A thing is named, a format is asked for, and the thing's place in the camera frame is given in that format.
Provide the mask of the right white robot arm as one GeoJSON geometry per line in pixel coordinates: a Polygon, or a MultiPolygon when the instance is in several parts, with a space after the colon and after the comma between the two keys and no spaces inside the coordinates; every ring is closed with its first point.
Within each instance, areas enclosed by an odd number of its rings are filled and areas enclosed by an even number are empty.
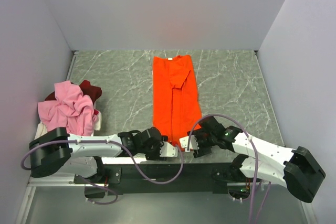
{"type": "Polygon", "coordinates": [[[236,153],[229,173],[235,181],[257,177],[311,203],[326,177],[305,147],[293,149],[269,143],[245,133],[237,123],[224,127],[215,115],[203,117],[198,124],[198,130],[189,131],[180,139],[181,147],[187,152],[193,151],[194,157],[210,153],[213,146],[236,153]]]}

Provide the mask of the orange t-shirt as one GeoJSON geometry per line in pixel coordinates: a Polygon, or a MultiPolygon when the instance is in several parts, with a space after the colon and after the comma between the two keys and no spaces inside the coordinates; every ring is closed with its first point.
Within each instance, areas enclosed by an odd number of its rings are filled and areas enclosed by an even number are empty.
{"type": "Polygon", "coordinates": [[[153,126],[170,144],[181,147],[180,138],[186,137],[201,117],[191,56],[154,57],[153,126]]]}

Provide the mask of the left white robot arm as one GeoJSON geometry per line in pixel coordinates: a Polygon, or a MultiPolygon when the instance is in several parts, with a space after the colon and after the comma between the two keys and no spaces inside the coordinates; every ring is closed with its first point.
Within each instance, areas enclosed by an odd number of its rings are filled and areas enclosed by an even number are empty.
{"type": "Polygon", "coordinates": [[[79,136],[58,127],[30,142],[30,173],[42,178],[61,171],[99,183],[105,176],[103,157],[144,154],[147,160],[158,161],[166,141],[167,136],[155,127],[108,136],[79,136]]]}

